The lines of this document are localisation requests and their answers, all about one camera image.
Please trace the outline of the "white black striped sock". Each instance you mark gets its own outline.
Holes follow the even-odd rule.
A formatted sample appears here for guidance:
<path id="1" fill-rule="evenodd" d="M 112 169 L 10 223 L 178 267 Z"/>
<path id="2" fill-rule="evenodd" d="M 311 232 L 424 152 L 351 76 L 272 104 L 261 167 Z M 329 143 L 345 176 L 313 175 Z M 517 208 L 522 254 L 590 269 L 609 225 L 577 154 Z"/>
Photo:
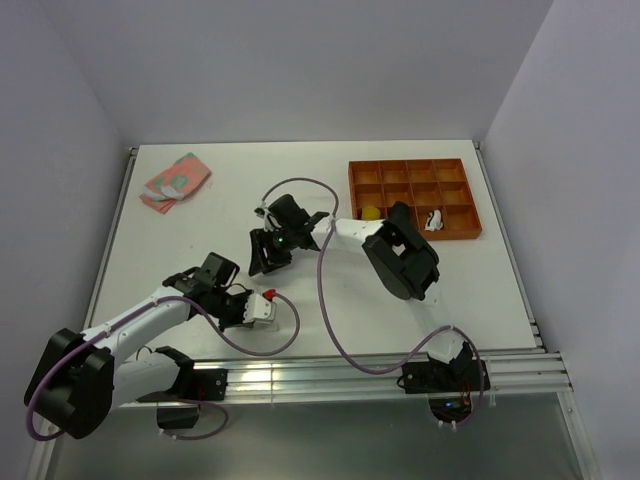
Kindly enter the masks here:
<path id="1" fill-rule="evenodd" d="M 440 231 L 444 226 L 442 211 L 440 209 L 434 209 L 427 215 L 424 228 L 429 232 Z"/>

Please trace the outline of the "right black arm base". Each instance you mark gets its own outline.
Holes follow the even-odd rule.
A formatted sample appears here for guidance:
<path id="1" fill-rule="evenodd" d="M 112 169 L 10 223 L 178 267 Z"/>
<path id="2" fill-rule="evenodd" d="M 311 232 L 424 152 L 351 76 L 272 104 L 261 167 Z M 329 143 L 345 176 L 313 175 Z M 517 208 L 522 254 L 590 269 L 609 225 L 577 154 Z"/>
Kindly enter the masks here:
<path id="1" fill-rule="evenodd" d="M 407 395 L 444 394 L 430 398 L 429 408 L 438 422 L 454 427 L 472 416 L 476 406 L 473 395 L 477 393 L 481 401 L 491 381 L 485 361 L 464 341 L 459 355 L 449 363 L 433 358 L 406 363 L 396 385 Z"/>

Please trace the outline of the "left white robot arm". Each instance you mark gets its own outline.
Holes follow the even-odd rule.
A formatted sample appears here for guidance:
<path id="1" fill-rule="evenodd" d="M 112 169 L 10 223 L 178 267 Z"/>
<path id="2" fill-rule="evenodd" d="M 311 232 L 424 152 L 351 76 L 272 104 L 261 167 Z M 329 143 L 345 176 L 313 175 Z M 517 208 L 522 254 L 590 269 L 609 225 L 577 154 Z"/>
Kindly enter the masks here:
<path id="1" fill-rule="evenodd" d="M 248 322 L 252 290 L 232 293 L 239 267 L 210 253 L 201 266 L 175 273 L 149 297 L 97 327 L 67 328 L 48 341 L 24 395 L 29 435 L 40 415 L 60 433 L 82 439 L 116 407 L 147 395 L 192 400 L 194 362 L 172 347 L 160 347 L 140 361 L 140 348 L 197 315 L 217 332 Z"/>

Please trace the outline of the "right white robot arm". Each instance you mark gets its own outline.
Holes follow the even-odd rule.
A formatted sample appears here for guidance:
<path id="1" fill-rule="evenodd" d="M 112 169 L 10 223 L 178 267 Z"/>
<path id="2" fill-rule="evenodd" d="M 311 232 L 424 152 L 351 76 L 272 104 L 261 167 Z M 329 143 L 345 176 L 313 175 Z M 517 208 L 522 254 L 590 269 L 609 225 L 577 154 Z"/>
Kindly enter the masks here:
<path id="1" fill-rule="evenodd" d="M 468 335 L 450 324 L 438 285 L 439 256 L 413 226 L 406 203 L 395 203 L 382 220 L 365 221 L 323 211 L 309 214 L 292 195 L 285 194 L 270 205 L 261 203 L 255 214 L 264 226 L 250 231 L 249 275 L 266 275 L 290 265 L 296 249 L 317 252 L 321 316 L 331 342 L 348 364 L 366 374 L 382 375 L 402 368 L 426 348 L 429 360 L 435 363 L 433 378 L 438 386 L 452 390 L 466 379 L 467 368 L 478 359 L 477 348 Z M 405 302 L 414 318 L 429 329 L 398 364 L 378 370 L 365 367 L 340 344 L 330 322 L 323 282 L 323 264 L 331 247 L 366 257 L 386 291 Z"/>

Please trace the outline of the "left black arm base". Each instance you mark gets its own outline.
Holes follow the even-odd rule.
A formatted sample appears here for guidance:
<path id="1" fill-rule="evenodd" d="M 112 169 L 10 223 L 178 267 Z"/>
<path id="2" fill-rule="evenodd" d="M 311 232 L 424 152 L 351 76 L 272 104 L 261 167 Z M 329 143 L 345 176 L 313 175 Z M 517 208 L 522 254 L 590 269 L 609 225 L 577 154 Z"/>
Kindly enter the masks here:
<path id="1" fill-rule="evenodd" d="M 186 407 L 158 407 L 156 409 L 156 423 L 164 431 L 170 431 L 179 439 L 201 439 L 204 434 L 189 437 L 179 433 L 179 430 L 190 430 L 196 426 L 205 408 L 212 408 L 223 414 L 222 424 L 213 432 L 219 433 L 229 420 L 228 411 L 217 404 L 225 399 L 228 385 L 229 370 L 225 368 L 196 369 L 195 362 L 186 354 L 164 346 L 159 347 L 152 354 L 170 359 L 179 372 L 174 384 L 165 391 L 149 392 L 139 397 L 139 403 L 176 401 L 186 404 Z"/>

